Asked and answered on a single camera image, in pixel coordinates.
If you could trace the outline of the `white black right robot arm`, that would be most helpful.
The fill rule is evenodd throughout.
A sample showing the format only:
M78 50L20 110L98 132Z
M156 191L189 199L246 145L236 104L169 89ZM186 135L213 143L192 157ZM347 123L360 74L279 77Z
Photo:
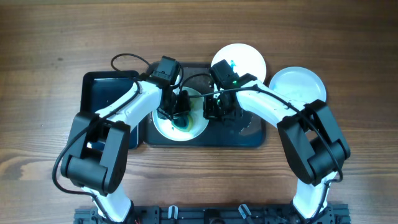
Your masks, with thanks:
M277 128L287 162L298 178L293 205L303 220L314 222L326 208L330 185L343 180L342 167L351 155L328 105L283 96L254 75L239 76L225 60L212 65L209 73L218 98L204 95L211 105L204 109L205 116L220 118L239 105Z

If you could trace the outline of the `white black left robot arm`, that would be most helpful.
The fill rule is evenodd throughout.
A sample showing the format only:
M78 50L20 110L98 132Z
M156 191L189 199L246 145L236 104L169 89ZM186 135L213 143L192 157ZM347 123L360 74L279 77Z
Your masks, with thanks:
M96 221L138 223L134 204L121 185L131 131L154 110L170 121L186 112L178 108L174 93L183 75L178 61L163 56L152 73L130 74L133 86L114 103L74 117L67 144L55 161L52 180L62 192L91 197L99 213Z

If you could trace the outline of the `yellow green sponge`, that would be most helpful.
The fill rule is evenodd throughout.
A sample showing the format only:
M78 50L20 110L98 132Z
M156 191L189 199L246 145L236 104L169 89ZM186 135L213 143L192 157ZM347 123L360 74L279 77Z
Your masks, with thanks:
M182 132L189 132L193 126L193 118L190 114L180 114L173 118L172 126Z

